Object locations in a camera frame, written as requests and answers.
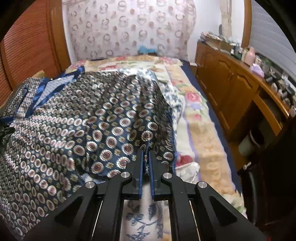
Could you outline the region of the clutter on cabinet top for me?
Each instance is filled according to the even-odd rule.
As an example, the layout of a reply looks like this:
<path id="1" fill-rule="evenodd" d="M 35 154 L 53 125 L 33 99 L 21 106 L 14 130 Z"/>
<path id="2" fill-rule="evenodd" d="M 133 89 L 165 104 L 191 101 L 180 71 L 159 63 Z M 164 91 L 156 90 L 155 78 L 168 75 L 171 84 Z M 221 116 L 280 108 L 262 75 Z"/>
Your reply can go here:
<path id="1" fill-rule="evenodd" d="M 232 56 L 229 50 L 235 46 L 217 39 L 215 36 L 201 33 L 198 42 L 196 61 L 200 64 L 198 80 L 210 98 L 215 109 L 219 109 L 233 93 L 234 101 L 245 94 L 253 99 L 260 88 L 287 113 L 290 106 L 267 84 L 262 70 L 262 61 L 253 55 L 250 64 Z"/>

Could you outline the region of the brown louvered wardrobe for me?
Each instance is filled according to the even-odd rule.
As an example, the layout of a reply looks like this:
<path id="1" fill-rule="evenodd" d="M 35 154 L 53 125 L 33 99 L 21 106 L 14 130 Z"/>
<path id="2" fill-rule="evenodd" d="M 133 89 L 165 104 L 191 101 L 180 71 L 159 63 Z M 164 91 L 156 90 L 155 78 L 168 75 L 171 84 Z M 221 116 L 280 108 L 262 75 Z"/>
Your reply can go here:
<path id="1" fill-rule="evenodd" d="M 1 1 L 1 103 L 26 78 L 69 65 L 62 1 Z"/>

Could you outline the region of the floral cream bedspread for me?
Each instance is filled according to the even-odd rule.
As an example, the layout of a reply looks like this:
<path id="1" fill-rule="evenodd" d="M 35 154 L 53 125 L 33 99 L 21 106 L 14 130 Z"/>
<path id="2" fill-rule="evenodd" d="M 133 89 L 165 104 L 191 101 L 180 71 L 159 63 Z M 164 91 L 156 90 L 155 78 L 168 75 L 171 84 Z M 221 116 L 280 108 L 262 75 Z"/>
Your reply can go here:
<path id="1" fill-rule="evenodd" d="M 230 168 L 231 155 L 222 143 L 223 133 L 210 116 L 209 104 L 194 87 L 179 59 L 149 55 L 114 57 L 105 60 L 81 60 L 66 69 L 75 71 L 83 65 L 86 71 L 111 71 L 139 68 L 155 73 L 166 101 L 177 113 L 176 172 L 183 181 L 196 184 L 205 180 L 239 212 L 246 215 L 243 196 L 235 184 Z"/>

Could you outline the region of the small blue box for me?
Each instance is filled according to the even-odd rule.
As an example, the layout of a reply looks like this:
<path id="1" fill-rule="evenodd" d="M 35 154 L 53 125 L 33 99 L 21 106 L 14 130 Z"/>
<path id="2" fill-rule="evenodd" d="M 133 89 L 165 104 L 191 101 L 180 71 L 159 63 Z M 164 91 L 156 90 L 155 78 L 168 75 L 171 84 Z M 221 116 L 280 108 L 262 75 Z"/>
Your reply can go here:
<path id="1" fill-rule="evenodd" d="M 156 49 L 153 48 L 147 48 L 143 45 L 141 45 L 138 49 L 138 54 L 139 55 L 152 55 L 152 56 L 157 56 L 158 52 Z"/>

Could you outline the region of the brown wooden cabinet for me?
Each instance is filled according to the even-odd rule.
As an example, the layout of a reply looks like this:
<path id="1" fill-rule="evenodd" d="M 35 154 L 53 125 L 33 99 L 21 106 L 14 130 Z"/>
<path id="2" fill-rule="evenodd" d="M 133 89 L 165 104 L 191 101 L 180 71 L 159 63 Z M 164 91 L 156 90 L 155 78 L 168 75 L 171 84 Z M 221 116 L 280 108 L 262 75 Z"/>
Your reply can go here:
<path id="1" fill-rule="evenodd" d="M 227 140 L 239 143 L 252 128 L 263 128 L 275 138 L 288 126 L 288 106 L 246 64 L 201 42 L 196 63 L 197 80 Z"/>

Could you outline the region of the blue white floral cloth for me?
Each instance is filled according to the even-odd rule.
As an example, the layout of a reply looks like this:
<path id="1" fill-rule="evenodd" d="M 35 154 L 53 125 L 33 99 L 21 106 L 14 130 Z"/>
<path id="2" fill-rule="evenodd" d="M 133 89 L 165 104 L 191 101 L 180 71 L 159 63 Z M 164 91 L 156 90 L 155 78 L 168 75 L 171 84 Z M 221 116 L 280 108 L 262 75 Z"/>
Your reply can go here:
<path id="1" fill-rule="evenodd" d="M 130 75 L 139 75 L 156 82 L 164 99 L 172 109 L 173 141 L 177 138 L 177 124 L 183 109 L 181 100 L 170 81 L 166 70 L 154 72 L 147 68 L 121 68 L 104 70 L 103 73 L 115 72 Z M 146 176 L 142 185 L 140 200 L 126 200 L 123 206 L 120 240 L 164 240 L 170 238 L 170 222 L 164 224 L 169 217 L 167 201 L 154 201 L 151 196 L 151 184 Z"/>

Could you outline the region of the pink bottle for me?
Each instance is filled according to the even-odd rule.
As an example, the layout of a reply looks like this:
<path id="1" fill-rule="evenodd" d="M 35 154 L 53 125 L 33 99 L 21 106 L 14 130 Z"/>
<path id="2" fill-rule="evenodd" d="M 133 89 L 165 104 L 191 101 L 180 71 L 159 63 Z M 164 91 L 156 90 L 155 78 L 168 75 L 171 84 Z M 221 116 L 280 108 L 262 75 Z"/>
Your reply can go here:
<path id="1" fill-rule="evenodd" d="M 255 49 L 253 47 L 250 47 L 249 51 L 245 55 L 244 63 L 247 64 L 248 66 L 252 66 L 253 63 L 255 62 L 255 59 L 256 59 Z"/>

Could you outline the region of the navy patterned satin garment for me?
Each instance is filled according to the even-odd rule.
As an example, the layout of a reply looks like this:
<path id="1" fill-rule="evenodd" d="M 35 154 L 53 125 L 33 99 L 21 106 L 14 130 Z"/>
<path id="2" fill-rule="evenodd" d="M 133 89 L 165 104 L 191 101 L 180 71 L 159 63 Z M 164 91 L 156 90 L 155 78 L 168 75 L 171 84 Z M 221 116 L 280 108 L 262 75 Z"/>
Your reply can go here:
<path id="1" fill-rule="evenodd" d="M 1 108 L 1 221 L 17 240 L 89 180 L 122 173 L 144 152 L 174 170 L 168 87 L 149 69 L 28 78 Z"/>

